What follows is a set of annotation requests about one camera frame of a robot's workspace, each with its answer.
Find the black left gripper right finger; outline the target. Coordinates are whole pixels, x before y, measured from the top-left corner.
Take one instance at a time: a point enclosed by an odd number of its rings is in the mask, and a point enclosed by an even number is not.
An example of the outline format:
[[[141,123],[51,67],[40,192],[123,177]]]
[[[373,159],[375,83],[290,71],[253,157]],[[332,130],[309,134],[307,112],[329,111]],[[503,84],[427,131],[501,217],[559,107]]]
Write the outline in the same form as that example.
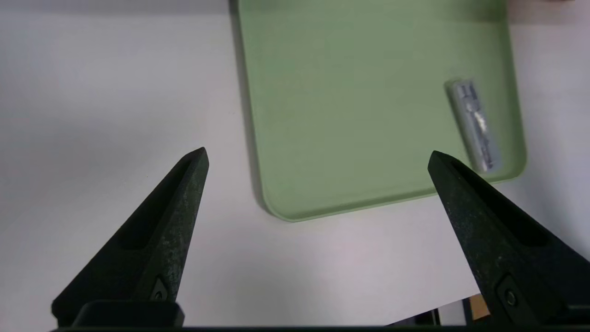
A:
[[[588,260],[455,157],[428,172],[493,323],[589,328]]]

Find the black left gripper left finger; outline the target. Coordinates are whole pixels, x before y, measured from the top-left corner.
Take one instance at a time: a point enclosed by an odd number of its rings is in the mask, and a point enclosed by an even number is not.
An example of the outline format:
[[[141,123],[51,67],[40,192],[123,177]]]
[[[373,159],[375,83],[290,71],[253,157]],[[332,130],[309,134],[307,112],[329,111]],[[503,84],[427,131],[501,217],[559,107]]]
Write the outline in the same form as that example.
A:
[[[60,326],[180,326],[177,304],[207,178],[207,150],[184,155],[53,300]]]

